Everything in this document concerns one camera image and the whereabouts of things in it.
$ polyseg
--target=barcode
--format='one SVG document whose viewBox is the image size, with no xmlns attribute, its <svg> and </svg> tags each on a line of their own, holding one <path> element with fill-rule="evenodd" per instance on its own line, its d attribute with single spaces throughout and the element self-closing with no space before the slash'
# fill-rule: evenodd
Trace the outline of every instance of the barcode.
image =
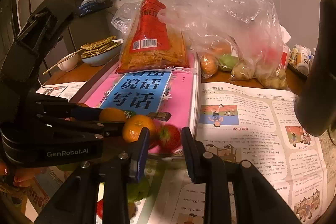
<svg viewBox="0 0 336 224">
<path fill-rule="evenodd" d="M 151 48 L 158 46 L 158 41 L 156 39 L 142 39 L 140 41 L 141 41 L 141 48 Z"/>
<path fill-rule="evenodd" d="M 133 49 L 133 50 L 138 50 L 138 49 L 140 49 L 140 41 L 139 41 L 139 40 L 133 42 L 133 48 L 132 48 L 132 49 Z"/>
</svg>

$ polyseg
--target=human hand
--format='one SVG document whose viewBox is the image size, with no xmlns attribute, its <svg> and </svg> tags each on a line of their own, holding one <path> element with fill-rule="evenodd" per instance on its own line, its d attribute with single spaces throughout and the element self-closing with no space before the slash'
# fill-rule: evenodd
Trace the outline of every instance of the human hand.
<svg viewBox="0 0 336 224">
<path fill-rule="evenodd" d="M 41 173 L 43 168 L 19 168 L 14 174 L 13 185 L 16 187 L 29 187 L 33 182 L 33 177 Z M 0 160 L 0 176 L 9 175 L 6 164 Z"/>
</svg>

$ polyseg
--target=chopsticks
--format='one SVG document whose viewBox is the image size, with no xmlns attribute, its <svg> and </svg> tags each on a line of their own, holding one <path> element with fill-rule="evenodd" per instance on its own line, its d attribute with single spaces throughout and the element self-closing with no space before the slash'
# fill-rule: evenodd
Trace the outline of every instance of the chopsticks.
<svg viewBox="0 0 336 224">
<path fill-rule="evenodd" d="M 54 67 L 56 67 L 57 65 L 59 65 L 60 63 L 68 60 L 69 58 L 73 57 L 75 54 L 79 53 L 80 51 L 84 50 L 83 48 L 79 49 L 76 52 L 73 52 L 71 55 L 63 57 L 61 60 L 59 60 L 55 65 L 53 65 L 50 69 L 46 70 L 44 73 L 42 73 L 42 75 L 45 75 L 47 72 L 49 72 L 50 70 L 52 70 Z"/>
</svg>

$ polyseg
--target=silver bolt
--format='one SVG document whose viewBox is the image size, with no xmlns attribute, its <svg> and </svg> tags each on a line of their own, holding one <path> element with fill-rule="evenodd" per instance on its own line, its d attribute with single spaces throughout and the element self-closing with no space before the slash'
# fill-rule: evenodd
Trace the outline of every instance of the silver bolt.
<svg viewBox="0 0 336 224">
<path fill-rule="evenodd" d="M 213 154 L 211 152 L 204 152 L 203 157 L 206 159 L 211 159 L 213 157 Z"/>
<path fill-rule="evenodd" d="M 89 166 L 90 166 L 90 162 L 88 162 L 87 160 L 81 162 L 81 168 L 88 168 Z"/>
<path fill-rule="evenodd" d="M 121 152 L 119 155 L 118 155 L 118 158 L 120 158 L 121 160 L 125 160 L 128 158 L 128 154 L 126 152 Z"/>
<path fill-rule="evenodd" d="M 245 168 L 250 168 L 251 167 L 251 163 L 248 160 L 243 160 L 241 162 L 241 165 L 242 165 L 242 167 L 245 167 Z"/>
</svg>

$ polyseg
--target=refrigerator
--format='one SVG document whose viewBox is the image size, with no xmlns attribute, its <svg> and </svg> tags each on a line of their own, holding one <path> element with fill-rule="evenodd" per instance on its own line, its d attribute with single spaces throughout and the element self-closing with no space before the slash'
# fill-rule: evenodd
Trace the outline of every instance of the refrigerator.
<svg viewBox="0 0 336 224">
<path fill-rule="evenodd" d="M 67 3 L 76 6 L 78 0 L 64 0 Z M 43 0 L 19 0 L 18 16 L 21 28 L 26 23 L 29 15 L 33 13 Z M 75 19 L 59 37 L 59 42 L 49 54 L 45 57 L 40 67 L 39 80 L 43 84 L 52 73 L 58 70 L 54 68 L 50 74 L 42 75 L 42 73 L 56 64 L 58 60 L 66 55 L 79 50 L 80 46 L 85 43 L 92 43 L 110 36 L 109 26 L 106 19 L 105 10 L 86 14 Z"/>
</svg>

